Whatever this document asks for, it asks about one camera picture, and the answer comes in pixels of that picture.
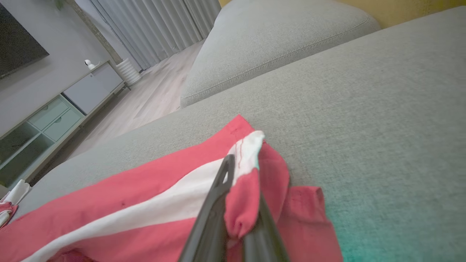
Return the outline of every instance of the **gray sofa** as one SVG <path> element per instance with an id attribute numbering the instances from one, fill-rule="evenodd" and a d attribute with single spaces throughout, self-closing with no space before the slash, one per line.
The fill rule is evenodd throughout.
<path id="1" fill-rule="evenodd" d="M 363 10 L 333 0 L 231 1 L 196 57 L 181 106 L 377 30 Z"/>
<path id="2" fill-rule="evenodd" d="M 346 261 L 464 261 L 465 42 L 458 7 L 285 65 L 66 161 L 15 218 L 241 114 L 285 159 L 292 186 L 323 188 Z"/>

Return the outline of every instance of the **red and white cloth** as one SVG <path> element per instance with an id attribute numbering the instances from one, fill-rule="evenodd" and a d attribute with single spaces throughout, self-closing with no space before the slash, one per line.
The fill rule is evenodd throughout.
<path id="1" fill-rule="evenodd" d="M 205 142 L 51 201 L 0 230 L 0 261 L 177 261 L 223 158 L 235 154 L 224 215 L 228 261 L 263 193 L 291 261 L 341 261 L 318 187 L 288 188 L 282 157 L 237 116 Z"/>
<path id="2" fill-rule="evenodd" d="M 0 228 L 7 225 L 18 209 L 19 202 L 26 196 L 30 189 L 31 187 L 29 184 L 26 183 L 24 179 L 21 179 L 11 191 L 0 199 Z"/>

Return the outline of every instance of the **television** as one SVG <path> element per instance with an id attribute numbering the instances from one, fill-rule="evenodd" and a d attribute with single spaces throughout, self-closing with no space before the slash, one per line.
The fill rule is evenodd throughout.
<path id="1" fill-rule="evenodd" d="M 47 51 L 0 4 L 0 79 L 46 56 Z"/>

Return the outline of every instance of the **white stripe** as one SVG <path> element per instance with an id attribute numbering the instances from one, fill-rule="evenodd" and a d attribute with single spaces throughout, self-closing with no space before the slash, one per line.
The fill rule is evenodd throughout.
<path id="1" fill-rule="evenodd" d="M 263 139 L 262 131 L 254 131 L 230 149 L 228 153 L 235 154 L 233 184 L 240 176 L 259 168 L 257 156 Z M 46 262 L 61 248 L 83 239 L 197 217 L 222 161 L 218 159 L 196 168 L 168 190 L 145 202 L 109 214 L 58 237 L 23 262 Z"/>

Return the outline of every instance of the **yellow wall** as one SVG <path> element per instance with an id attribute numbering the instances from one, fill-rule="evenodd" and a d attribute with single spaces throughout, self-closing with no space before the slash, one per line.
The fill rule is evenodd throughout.
<path id="1" fill-rule="evenodd" d="M 219 0 L 224 7 L 231 0 Z M 382 28 L 452 7 L 466 5 L 466 0 L 338 0 L 372 15 Z"/>
<path id="2" fill-rule="evenodd" d="M 220 3 L 220 6 L 221 7 L 224 7 L 226 4 L 228 4 L 228 2 L 230 2 L 231 0 L 219 0 L 219 3 Z"/>

